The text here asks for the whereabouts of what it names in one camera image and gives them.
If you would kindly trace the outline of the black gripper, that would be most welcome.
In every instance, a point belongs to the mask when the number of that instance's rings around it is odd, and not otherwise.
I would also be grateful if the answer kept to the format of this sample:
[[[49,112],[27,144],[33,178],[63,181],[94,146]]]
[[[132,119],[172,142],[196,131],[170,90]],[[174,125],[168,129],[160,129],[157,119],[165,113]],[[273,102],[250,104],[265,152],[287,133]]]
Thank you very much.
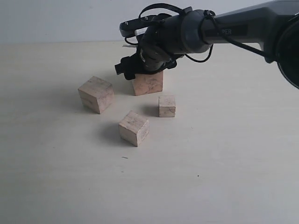
[[[153,75],[165,69],[176,67],[174,59],[160,43],[158,29],[154,26],[135,30],[135,37],[138,41],[137,56],[140,58],[139,73]],[[119,64],[116,64],[117,75],[123,74],[126,80],[134,80],[138,71],[139,60],[133,56],[123,57]]]

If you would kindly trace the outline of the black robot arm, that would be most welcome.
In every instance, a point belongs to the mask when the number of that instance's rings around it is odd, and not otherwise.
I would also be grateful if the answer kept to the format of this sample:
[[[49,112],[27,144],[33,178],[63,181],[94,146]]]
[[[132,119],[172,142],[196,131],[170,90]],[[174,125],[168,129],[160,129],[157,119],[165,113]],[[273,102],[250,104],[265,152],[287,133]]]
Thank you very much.
[[[127,80],[137,74],[153,75],[173,69],[177,60],[191,54],[211,53],[213,46],[230,43],[275,62],[283,77],[299,85],[299,3],[272,0],[229,13],[179,8],[155,3],[144,11],[163,8],[174,15],[160,13],[125,21],[119,29],[125,39],[135,37],[136,51],[115,66]]]

